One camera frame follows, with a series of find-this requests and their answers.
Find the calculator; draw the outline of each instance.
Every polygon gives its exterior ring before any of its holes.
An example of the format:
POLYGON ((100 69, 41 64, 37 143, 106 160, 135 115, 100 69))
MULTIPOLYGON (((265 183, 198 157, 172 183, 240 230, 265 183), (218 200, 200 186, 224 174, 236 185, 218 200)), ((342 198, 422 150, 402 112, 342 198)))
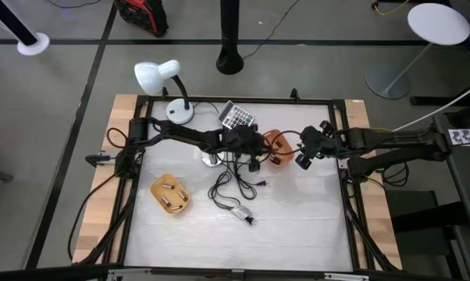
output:
POLYGON ((233 129, 238 125, 250 126, 254 121, 254 116, 240 106, 232 103, 232 101, 228 101, 223 106, 223 109, 221 109, 221 113, 218 115, 218 121, 226 128, 233 129))

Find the sticker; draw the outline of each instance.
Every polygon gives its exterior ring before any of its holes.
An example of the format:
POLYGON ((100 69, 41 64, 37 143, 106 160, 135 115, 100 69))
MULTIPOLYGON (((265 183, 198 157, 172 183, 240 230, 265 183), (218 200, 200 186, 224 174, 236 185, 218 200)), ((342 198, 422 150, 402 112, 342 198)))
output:
POLYGON ((448 130, 452 144, 470 144, 470 130, 448 130))

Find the orange container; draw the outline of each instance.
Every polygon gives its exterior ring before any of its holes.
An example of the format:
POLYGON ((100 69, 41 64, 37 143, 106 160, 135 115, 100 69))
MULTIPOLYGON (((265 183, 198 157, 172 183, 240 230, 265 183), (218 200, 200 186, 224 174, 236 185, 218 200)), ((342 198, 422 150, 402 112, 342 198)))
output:
MULTIPOLYGON (((280 134, 279 130, 270 130, 266 133, 263 134, 263 137, 266 139, 267 144, 271 144, 272 141, 275 139, 276 136, 280 134)), ((294 153, 292 152, 292 147, 290 146, 289 142, 283 135, 279 135, 275 141, 273 141, 273 151, 279 152, 279 153, 289 153, 288 155, 277 155, 272 153, 269 156, 269 161, 274 165, 275 167, 283 167, 285 166, 288 162, 292 161, 294 159, 294 153)))
POLYGON ((150 192, 155 200, 162 206, 164 211, 171 215, 180 213, 187 207, 188 203, 190 203, 190 195, 172 174, 165 174, 158 178, 158 180, 151 185, 150 192), (163 185, 174 186, 174 188, 167 188, 163 185))

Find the gray floor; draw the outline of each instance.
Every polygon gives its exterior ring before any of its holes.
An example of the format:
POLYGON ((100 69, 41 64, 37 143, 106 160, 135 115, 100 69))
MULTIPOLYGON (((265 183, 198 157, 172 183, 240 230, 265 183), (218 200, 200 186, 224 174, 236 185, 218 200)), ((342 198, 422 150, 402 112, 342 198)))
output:
MULTIPOLYGON (((61 5, 86 2, 52 0, 61 5)), ((8 3, 31 27, 51 38, 99 39, 112 2, 79 9, 59 9, 45 0, 8 3)), ((242 0, 240 38, 265 38, 291 0, 242 0)), ((164 1, 168 39, 219 38, 219 1, 164 1)), ((409 6, 379 16, 368 0, 301 0, 283 21, 274 39, 418 40, 410 31, 409 6)), ((383 9, 395 7, 383 4, 383 9)), ((0 38, 10 36, 0 27, 0 38)), ((155 39, 124 23, 119 16, 111 39, 155 39)), ((0 270, 20 269, 33 240, 52 175, 62 153, 96 45, 52 45, 37 57, 23 57, 14 45, 0 45, 0 169, 15 175, 0 183, 0 270)), ((255 46, 240 46, 242 55, 255 46)), ((355 98, 366 102, 371 126, 394 128, 434 108, 413 107, 408 97, 390 101, 375 96, 363 75, 376 62, 406 65, 422 47, 266 45, 234 76, 214 67, 218 45, 107 46, 59 204, 39 265, 68 265, 66 241, 77 209, 86 196, 94 169, 84 156, 101 146, 116 94, 143 94, 135 82, 136 62, 178 59, 191 95, 287 97, 296 87, 304 98, 355 98)), ((470 84, 470 60, 464 48, 435 47, 409 72, 410 95, 451 96, 470 84)), ((169 84, 176 93, 176 88, 169 84)), ((440 203, 456 201, 444 163, 413 162, 410 190, 436 190, 440 203)))

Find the white cable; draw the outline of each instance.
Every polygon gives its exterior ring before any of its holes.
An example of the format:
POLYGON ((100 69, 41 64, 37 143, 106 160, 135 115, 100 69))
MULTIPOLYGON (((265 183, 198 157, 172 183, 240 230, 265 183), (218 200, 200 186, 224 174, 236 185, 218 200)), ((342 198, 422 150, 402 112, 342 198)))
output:
POLYGON ((1 27, 3 30, 6 30, 6 31, 8 31, 8 32, 9 32, 9 29, 8 29, 8 27, 5 27, 5 26, 4 26, 2 23, 0 23, 0 27, 1 27))
POLYGON ((393 132, 398 131, 398 130, 401 130, 401 129, 404 129, 404 128, 408 127, 408 126, 412 126, 412 125, 416 124, 417 122, 420 122, 420 121, 422 121, 422 120, 424 120, 424 119, 426 119, 426 118, 428 118, 428 117, 431 117, 431 116, 437 114, 438 112, 440 112, 440 111, 446 109, 447 107, 453 105, 454 103, 460 101, 462 98, 464 98, 464 97, 467 96, 468 94, 470 94, 470 89, 469 89, 467 92, 465 92, 463 95, 461 95, 460 97, 454 99, 453 101, 451 101, 451 102, 449 102, 448 104, 442 106, 441 108, 438 108, 437 110, 435 110, 435 111, 433 111, 433 112, 431 112, 431 113, 429 113, 429 114, 426 114, 426 115, 424 115, 423 117, 421 117, 421 118, 419 118, 419 119, 417 119, 417 120, 415 120, 415 121, 412 121, 412 122, 410 122, 410 123, 408 123, 408 124, 405 124, 405 125, 403 125, 403 126, 401 126, 401 127, 398 127, 398 128, 396 128, 395 130, 393 130, 393 132))

